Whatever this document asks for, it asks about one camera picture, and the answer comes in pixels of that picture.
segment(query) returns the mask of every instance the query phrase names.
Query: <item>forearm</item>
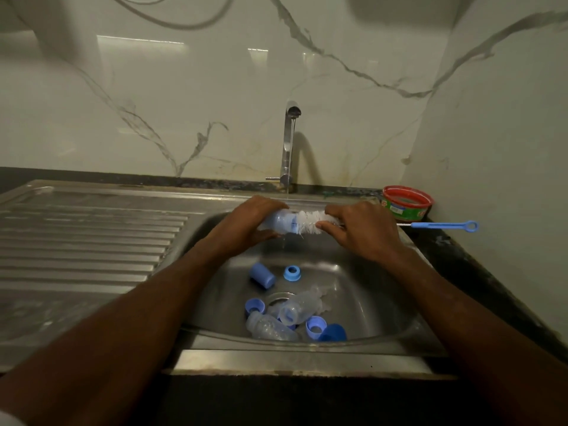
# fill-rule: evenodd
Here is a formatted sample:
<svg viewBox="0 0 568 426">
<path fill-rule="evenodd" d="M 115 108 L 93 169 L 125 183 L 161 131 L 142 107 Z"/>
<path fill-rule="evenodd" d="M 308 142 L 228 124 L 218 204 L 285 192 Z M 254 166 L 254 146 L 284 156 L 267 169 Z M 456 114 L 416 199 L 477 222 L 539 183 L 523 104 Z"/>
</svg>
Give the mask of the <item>forearm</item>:
<svg viewBox="0 0 568 426">
<path fill-rule="evenodd" d="M 414 251 L 386 263 L 463 371 L 515 424 L 568 417 L 568 368 L 429 267 Z"/>
<path fill-rule="evenodd" d="M 120 421 L 171 350 L 218 262 L 190 251 L 0 380 L 0 409 L 28 424 Z"/>
</svg>

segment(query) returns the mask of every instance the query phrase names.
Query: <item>wall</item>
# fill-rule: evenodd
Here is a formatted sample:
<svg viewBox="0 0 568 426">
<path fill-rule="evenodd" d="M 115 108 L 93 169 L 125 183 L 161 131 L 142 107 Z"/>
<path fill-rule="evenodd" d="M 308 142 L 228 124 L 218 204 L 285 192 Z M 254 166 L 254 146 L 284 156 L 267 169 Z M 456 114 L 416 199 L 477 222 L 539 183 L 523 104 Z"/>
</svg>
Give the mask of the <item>wall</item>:
<svg viewBox="0 0 568 426">
<path fill-rule="evenodd" d="M 293 99 L 299 182 L 380 187 L 458 0 L 0 3 L 2 166 L 264 180 Z"/>
<path fill-rule="evenodd" d="M 473 0 L 444 54 L 403 183 L 568 340 L 568 0 Z"/>
</svg>

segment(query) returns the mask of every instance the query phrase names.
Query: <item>cable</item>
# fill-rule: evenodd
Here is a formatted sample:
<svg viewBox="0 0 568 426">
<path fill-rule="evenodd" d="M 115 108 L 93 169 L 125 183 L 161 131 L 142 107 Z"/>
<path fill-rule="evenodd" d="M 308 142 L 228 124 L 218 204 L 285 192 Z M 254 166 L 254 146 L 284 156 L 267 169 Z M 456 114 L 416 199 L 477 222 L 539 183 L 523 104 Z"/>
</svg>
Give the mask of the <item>cable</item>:
<svg viewBox="0 0 568 426">
<path fill-rule="evenodd" d="M 160 25 L 161 27 L 171 28 L 171 29 L 174 29 L 174 30 L 199 30 L 199 29 L 202 29 L 202 28 L 209 27 L 210 25 L 213 25 L 217 21 L 222 19 L 223 16 L 225 16 L 227 14 L 229 9 L 231 8 L 231 5 L 233 4 L 233 1 L 235 1 L 235 0 L 226 0 L 225 4 L 221 7 L 219 12 L 217 12 L 215 15 L 213 15 L 208 20 L 203 21 L 203 22 L 199 22 L 198 24 L 177 24 L 175 22 L 162 21 L 162 20 L 156 19 L 155 17 L 150 16 L 146 13 L 140 12 L 138 9 L 130 6 L 127 2 L 125 2 L 123 0 L 115 0 L 115 1 L 119 5 L 124 7 L 125 9 L 127 9 L 127 10 L 131 11 L 132 13 L 134 13 L 135 15 L 139 16 L 140 18 L 145 19 L 146 21 L 150 21 L 153 24 Z"/>
<path fill-rule="evenodd" d="M 123 0 L 123 1 L 127 1 L 129 3 L 133 3 L 133 4 L 158 4 L 161 3 L 164 0 L 145 0 L 145 1 L 141 1 L 141 0 Z"/>
</svg>

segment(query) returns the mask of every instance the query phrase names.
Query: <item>faucet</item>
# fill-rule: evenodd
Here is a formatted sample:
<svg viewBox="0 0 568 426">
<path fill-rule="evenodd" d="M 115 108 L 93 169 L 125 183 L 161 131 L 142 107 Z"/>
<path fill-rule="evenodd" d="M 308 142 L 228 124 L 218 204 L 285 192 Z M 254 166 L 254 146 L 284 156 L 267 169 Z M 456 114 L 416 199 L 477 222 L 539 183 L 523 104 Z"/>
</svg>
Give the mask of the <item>faucet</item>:
<svg viewBox="0 0 568 426">
<path fill-rule="evenodd" d="M 280 181 L 280 189 L 285 192 L 290 192 L 290 185 L 292 184 L 292 176 L 290 174 L 290 166 L 292 165 L 292 143 L 294 140 L 294 128 L 296 125 L 296 118 L 302 114 L 295 101 L 288 101 L 286 105 L 286 112 L 284 114 L 284 144 L 282 146 L 282 164 L 280 165 L 279 177 L 266 177 L 266 180 Z"/>
</svg>

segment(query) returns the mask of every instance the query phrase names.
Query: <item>red lid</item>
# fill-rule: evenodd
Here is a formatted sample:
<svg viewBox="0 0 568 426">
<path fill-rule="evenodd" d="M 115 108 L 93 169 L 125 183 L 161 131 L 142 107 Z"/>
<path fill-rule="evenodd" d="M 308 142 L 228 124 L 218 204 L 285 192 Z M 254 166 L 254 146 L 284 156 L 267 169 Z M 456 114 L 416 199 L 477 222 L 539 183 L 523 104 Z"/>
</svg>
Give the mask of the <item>red lid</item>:
<svg viewBox="0 0 568 426">
<path fill-rule="evenodd" d="M 426 193 L 403 185 L 388 185 L 383 188 L 383 196 L 397 205 L 406 208 L 426 208 L 434 200 Z"/>
</svg>

